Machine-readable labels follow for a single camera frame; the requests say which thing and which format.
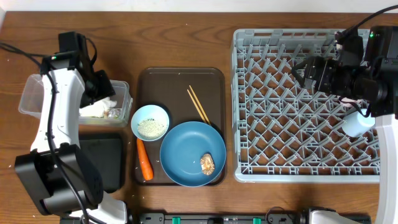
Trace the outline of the light blue rice bowl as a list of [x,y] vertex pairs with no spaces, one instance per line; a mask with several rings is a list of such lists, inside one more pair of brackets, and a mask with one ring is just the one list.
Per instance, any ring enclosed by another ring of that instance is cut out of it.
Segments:
[[169,115],[162,107],[145,105],[132,116],[131,129],[134,135],[143,141],[156,141],[168,130]]

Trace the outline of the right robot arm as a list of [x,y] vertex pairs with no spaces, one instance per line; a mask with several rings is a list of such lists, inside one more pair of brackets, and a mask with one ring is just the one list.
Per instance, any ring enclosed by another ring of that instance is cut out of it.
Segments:
[[381,151],[376,223],[397,223],[397,27],[374,26],[367,44],[356,26],[335,33],[339,59],[311,56],[292,67],[303,88],[369,102]]

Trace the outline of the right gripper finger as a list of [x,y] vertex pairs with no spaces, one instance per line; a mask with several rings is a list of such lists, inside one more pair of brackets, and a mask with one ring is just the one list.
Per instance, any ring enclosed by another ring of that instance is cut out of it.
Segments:
[[304,69],[309,62],[310,62],[310,59],[307,58],[307,59],[303,60],[302,62],[300,62],[300,63],[296,64],[295,66],[293,66],[292,70]]
[[298,82],[298,84],[302,88],[305,88],[305,78],[303,76],[299,75],[299,73],[296,70],[292,70],[291,73],[294,76],[294,78],[296,79],[296,81]]

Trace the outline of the light blue plastic cup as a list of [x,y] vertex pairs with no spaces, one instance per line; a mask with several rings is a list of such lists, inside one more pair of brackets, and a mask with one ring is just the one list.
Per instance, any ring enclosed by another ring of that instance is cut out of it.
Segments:
[[361,109],[361,111],[355,111],[343,118],[342,130],[346,135],[352,138],[358,138],[365,132],[371,130],[375,125],[375,118],[364,117],[367,109]]

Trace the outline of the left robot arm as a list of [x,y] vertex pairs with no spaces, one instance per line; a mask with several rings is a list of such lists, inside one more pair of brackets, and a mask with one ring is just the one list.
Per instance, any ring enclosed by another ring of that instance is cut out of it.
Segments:
[[115,94],[104,70],[95,71],[88,39],[58,36],[59,51],[38,63],[44,98],[30,152],[15,159],[15,171],[41,215],[80,223],[128,223],[126,204],[103,189],[98,169],[79,143],[79,110]]

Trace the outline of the yellow green snack wrapper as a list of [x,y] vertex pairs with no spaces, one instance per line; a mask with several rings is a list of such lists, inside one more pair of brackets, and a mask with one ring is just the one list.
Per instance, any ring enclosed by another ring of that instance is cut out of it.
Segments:
[[121,116],[121,108],[110,108],[104,112],[104,118],[106,119],[118,119]]

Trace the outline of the white tissue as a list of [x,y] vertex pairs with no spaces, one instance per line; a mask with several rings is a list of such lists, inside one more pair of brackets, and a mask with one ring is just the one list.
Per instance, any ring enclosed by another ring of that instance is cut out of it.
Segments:
[[114,108],[116,105],[117,101],[110,100],[110,97],[106,97],[92,105],[80,108],[79,114],[81,117],[104,118],[109,113],[110,109]]

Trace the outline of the white rice pile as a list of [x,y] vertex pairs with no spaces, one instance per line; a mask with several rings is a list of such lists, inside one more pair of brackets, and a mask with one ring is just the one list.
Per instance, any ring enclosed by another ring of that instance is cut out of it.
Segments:
[[155,140],[160,138],[167,130],[164,122],[156,119],[145,119],[138,123],[137,131],[145,140]]

